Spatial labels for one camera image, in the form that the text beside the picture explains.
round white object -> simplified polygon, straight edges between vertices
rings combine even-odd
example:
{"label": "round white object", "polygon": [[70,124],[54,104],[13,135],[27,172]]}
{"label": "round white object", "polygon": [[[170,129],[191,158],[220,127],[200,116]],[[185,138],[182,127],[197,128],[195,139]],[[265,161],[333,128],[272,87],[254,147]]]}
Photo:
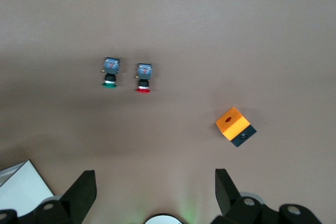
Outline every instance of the round white object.
{"label": "round white object", "polygon": [[145,224],[182,224],[178,219],[170,215],[157,215],[145,222]]}

metal terminal screw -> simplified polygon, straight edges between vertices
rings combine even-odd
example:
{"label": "metal terminal screw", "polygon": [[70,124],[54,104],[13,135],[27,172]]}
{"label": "metal terminal screw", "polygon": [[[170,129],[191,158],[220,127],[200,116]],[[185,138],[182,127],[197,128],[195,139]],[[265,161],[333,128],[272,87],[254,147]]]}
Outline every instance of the metal terminal screw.
{"label": "metal terminal screw", "polygon": [[2,214],[0,214],[0,220],[3,220],[7,217],[7,214],[4,212]]}
{"label": "metal terminal screw", "polygon": [[54,204],[46,204],[44,207],[43,207],[43,210],[49,210],[49,209],[51,209],[51,208],[53,208],[54,207]]}
{"label": "metal terminal screw", "polygon": [[248,206],[254,206],[255,205],[254,201],[250,198],[244,199],[244,203]]}
{"label": "metal terminal screw", "polygon": [[300,214],[301,214],[299,208],[297,208],[297,207],[295,207],[295,206],[289,206],[289,207],[287,207],[287,210],[288,210],[291,214],[294,214],[294,215],[300,215]]}

black base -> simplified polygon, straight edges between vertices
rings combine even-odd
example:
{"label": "black base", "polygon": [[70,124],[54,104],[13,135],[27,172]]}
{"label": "black base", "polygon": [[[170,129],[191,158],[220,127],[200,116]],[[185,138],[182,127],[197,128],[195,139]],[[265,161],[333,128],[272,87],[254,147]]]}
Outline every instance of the black base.
{"label": "black base", "polygon": [[253,128],[252,125],[247,126],[238,136],[231,140],[231,142],[236,146],[239,147],[243,142],[248,140],[254,133],[256,133],[256,129]]}

yellow cube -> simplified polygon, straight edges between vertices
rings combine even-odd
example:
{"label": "yellow cube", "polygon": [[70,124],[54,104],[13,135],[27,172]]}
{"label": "yellow cube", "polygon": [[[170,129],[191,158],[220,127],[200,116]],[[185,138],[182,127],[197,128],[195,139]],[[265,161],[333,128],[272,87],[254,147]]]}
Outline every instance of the yellow cube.
{"label": "yellow cube", "polygon": [[229,109],[216,124],[221,133],[236,147],[257,132],[235,107]]}

white cardboard box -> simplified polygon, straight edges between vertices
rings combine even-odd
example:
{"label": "white cardboard box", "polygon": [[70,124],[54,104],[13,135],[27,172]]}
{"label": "white cardboard box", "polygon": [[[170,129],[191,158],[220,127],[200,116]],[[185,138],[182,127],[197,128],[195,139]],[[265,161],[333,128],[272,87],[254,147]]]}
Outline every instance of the white cardboard box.
{"label": "white cardboard box", "polygon": [[0,210],[14,209],[20,217],[52,196],[29,160],[0,170]]}

